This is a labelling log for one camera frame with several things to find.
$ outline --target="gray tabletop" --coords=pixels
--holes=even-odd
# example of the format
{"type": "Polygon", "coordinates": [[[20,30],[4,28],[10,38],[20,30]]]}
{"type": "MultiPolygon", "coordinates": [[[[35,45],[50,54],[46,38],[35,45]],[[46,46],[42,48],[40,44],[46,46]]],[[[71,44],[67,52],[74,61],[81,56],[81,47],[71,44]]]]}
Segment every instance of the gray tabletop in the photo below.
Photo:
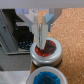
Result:
{"type": "Polygon", "coordinates": [[[26,84],[30,71],[2,71],[0,84],[26,84]]]}

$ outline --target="red object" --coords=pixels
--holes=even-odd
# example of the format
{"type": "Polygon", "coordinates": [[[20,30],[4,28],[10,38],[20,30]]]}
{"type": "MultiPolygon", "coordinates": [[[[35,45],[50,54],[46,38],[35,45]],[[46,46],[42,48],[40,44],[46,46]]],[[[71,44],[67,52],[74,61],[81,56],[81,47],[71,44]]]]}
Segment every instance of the red object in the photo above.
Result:
{"type": "Polygon", "coordinates": [[[50,54],[52,54],[56,49],[56,44],[51,41],[51,40],[47,40],[46,44],[45,44],[45,48],[43,50],[41,50],[40,48],[38,48],[38,46],[36,45],[35,47],[35,52],[42,57],[47,57],[50,54]]]}

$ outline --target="cylindrical container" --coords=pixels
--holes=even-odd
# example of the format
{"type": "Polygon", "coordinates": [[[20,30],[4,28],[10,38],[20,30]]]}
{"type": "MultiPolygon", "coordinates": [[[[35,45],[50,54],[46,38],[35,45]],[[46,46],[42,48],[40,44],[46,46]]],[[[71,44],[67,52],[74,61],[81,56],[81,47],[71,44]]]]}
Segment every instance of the cylindrical container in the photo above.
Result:
{"type": "Polygon", "coordinates": [[[58,78],[60,79],[60,84],[68,84],[65,76],[63,75],[63,73],[61,71],[59,71],[58,69],[54,68],[54,67],[49,67],[49,66],[45,66],[45,67],[41,67],[36,69],[27,79],[26,84],[33,84],[35,76],[37,76],[40,72],[51,72],[53,74],[55,74],[56,76],[58,76],[58,78]]]}
{"type": "Polygon", "coordinates": [[[35,52],[36,42],[34,42],[30,48],[31,60],[33,61],[35,65],[39,67],[40,66],[56,66],[62,60],[62,46],[59,43],[59,41],[51,37],[47,37],[46,40],[51,40],[56,44],[56,50],[53,52],[53,54],[47,57],[39,56],[35,52]]]}

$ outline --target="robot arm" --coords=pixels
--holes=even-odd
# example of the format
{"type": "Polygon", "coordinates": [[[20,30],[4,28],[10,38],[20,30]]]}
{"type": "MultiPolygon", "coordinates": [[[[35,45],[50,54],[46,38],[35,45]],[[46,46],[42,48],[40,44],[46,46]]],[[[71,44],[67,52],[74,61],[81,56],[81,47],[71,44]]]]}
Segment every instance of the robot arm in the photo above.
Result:
{"type": "Polygon", "coordinates": [[[38,15],[30,9],[15,9],[16,14],[28,24],[30,32],[34,34],[37,46],[44,49],[46,37],[54,21],[61,15],[61,8],[49,9],[46,15],[42,17],[42,23],[38,24],[38,15]]]}

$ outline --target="white surface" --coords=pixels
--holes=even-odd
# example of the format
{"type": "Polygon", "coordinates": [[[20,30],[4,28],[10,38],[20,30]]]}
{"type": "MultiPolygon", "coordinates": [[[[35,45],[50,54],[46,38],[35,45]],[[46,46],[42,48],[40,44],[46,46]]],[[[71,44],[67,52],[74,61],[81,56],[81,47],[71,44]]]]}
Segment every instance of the white surface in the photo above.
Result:
{"type": "Polygon", "coordinates": [[[0,84],[26,84],[30,71],[0,72],[0,84]]]}
{"type": "Polygon", "coordinates": [[[60,82],[61,84],[68,84],[65,76],[62,74],[61,71],[59,71],[58,69],[56,68],[53,68],[53,67],[48,67],[48,66],[45,66],[45,67],[41,67],[41,68],[38,68],[36,69],[28,78],[27,80],[27,84],[33,84],[33,81],[34,81],[34,78],[35,76],[37,76],[39,74],[39,72],[44,72],[44,71],[48,71],[48,72],[52,72],[54,73],[55,75],[57,75],[60,79],[60,82]]]}
{"type": "Polygon", "coordinates": [[[0,0],[2,8],[75,8],[84,7],[84,0],[0,0]]]}

